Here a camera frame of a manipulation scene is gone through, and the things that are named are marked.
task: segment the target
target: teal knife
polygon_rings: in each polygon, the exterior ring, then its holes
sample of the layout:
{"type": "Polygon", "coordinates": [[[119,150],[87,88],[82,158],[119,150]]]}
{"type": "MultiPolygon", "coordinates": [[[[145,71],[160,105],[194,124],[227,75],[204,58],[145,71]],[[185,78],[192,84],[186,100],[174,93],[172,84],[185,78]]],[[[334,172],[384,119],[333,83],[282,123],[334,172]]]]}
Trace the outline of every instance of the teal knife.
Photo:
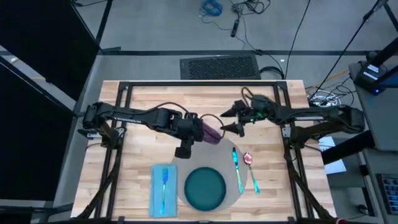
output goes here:
{"type": "Polygon", "coordinates": [[[241,174],[239,173],[238,153],[236,152],[235,147],[232,148],[232,158],[234,159],[235,163],[236,177],[238,178],[239,193],[243,194],[244,188],[242,184],[241,174]]]}

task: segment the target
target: round placemat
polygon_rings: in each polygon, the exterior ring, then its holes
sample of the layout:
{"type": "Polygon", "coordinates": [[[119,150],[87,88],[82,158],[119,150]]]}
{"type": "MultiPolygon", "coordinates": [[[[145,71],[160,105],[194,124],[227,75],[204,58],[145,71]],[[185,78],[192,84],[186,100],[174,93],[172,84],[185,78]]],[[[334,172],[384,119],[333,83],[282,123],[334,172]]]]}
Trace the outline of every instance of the round placemat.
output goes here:
{"type": "Polygon", "coordinates": [[[225,181],[225,198],[222,203],[212,211],[225,210],[240,198],[241,194],[239,193],[235,163],[232,158],[233,147],[235,147],[238,153],[239,173],[241,174],[242,183],[245,186],[248,180],[249,167],[243,161],[242,152],[228,139],[222,139],[217,145],[212,145],[207,142],[195,142],[192,146],[191,158],[173,158],[172,164],[176,165],[178,169],[178,197],[183,203],[191,206],[184,192],[185,181],[192,171],[200,167],[210,167],[216,170],[223,176],[225,181]]]}
{"type": "Polygon", "coordinates": [[[192,171],[186,179],[184,193],[192,207],[201,211],[211,211],[225,198],[225,181],[217,170],[201,167],[192,171]]]}

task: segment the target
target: spoon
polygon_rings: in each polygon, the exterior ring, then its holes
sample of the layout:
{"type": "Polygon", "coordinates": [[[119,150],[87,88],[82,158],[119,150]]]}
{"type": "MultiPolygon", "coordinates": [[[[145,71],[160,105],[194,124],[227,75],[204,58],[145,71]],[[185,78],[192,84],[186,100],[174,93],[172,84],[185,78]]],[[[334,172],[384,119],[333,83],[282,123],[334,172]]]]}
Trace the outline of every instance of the spoon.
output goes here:
{"type": "Polygon", "coordinates": [[[254,190],[256,191],[256,194],[259,194],[260,193],[260,188],[257,185],[257,181],[254,178],[253,170],[251,169],[251,166],[250,166],[253,163],[252,155],[250,153],[248,153],[248,152],[245,152],[244,155],[243,155],[243,161],[244,161],[244,163],[246,163],[249,166],[249,170],[250,170],[250,173],[251,173],[251,178],[252,178],[253,184],[254,184],[254,190]]]}

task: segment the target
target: blue napkin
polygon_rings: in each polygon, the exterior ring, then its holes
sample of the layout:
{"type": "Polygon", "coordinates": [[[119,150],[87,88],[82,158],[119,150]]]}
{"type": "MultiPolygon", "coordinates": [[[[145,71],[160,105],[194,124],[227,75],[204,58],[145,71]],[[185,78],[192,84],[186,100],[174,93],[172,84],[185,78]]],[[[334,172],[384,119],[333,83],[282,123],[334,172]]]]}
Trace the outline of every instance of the blue napkin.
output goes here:
{"type": "Polygon", "coordinates": [[[177,167],[170,164],[152,166],[149,215],[154,218],[177,216],[177,167]],[[163,168],[168,170],[165,189],[165,211],[161,214],[163,196],[163,168]]]}

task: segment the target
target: floor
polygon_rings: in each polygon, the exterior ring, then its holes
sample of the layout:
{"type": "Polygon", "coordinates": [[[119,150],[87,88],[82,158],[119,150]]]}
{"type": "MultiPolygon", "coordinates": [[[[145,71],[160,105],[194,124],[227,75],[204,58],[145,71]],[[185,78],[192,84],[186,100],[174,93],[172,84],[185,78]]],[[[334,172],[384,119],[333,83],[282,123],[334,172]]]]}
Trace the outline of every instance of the floor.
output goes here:
{"type": "MultiPolygon", "coordinates": [[[[215,21],[220,27],[230,28],[236,15],[230,10],[229,0],[219,0],[223,5],[220,17],[204,17],[204,21],[215,21]]],[[[82,4],[96,0],[79,0],[82,4]]],[[[199,16],[200,0],[114,0],[109,13],[100,46],[105,48],[121,47],[122,50],[209,50],[209,55],[173,55],[173,56],[98,56],[91,71],[86,87],[83,106],[98,99],[103,80],[178,80],[180,79],[179,59],[212,56],[212,50],[250,50],[249,44],[243,44],[231,38],[230,31],[220,30],[213,23],[204,24],[199,16]]],[[[307,15],[295,41],[294,50],[343,50],[376,0],[316,0],[309,5],[307,15]]],[[[270,7],[261,15],[245,16],[246,37],[256,49],[290,50],[292,41],[300,23],[308,0],[273,0],[270,7]]],[[[398,16],[398,2],[391,1],[392,11],[398,16]]],[[[83,21],[95,36],[105,10],[106,2],[77,8],[83,21]]],[[[241,22],[237,36],[246,40],[245,26],[241,22]]],[[[348,50],[379,50],[397,37],[397,32],[385,10],[381,9],[365,24],[348,50]]],[[[259,67],[276,66],[268,56],[256,56],[259,67]]],[[[287,55],[274,55],[285,70],[287,55]]],[[[338,56],[294,55],[290,57],[288,79],[304,80],[305,86],[320,83],[338,56]]],[[[344,56],[332,74],[346,70],[349,63],[363,60],[364,56],[344,56]]],[[[398,57],[392,57],[390,63],[397,63],[398,57]]],[[[23,67],[23,62],[14,63],[23,67]]],[[[34,72],[27,75],[40,78],[34,72]]],[[[347,74],[328,82],[325,86],[342,82],[347,74]]],[[[273,73],[263,73],[262,79],[273,80],[279,77],[273,73]]],[[[43,86],[44,80],[36,79],[43,86]]],[[[354,90],[351,80],[346,87],[354,90]]],[[[343,104],[360,108],[358,97],[347,95],[341,99],[343,104]]],[[[348,138],[344,133],[334,136],[348,138]]],[[[85,139],[75,135],[71,142],[64,171],[60,180],[60,189],[56,204],[71,203],[74,199],[84,158],[85,139]]],[[[345,195],[337,189],[335,195],[345,195]]],[[[342,210],[344,203],[335,198],[338,215],[343,218],[355,217],[356,211],[342,210]]],[[[62,219],[67,213],[54,216],[62,219]]]]}

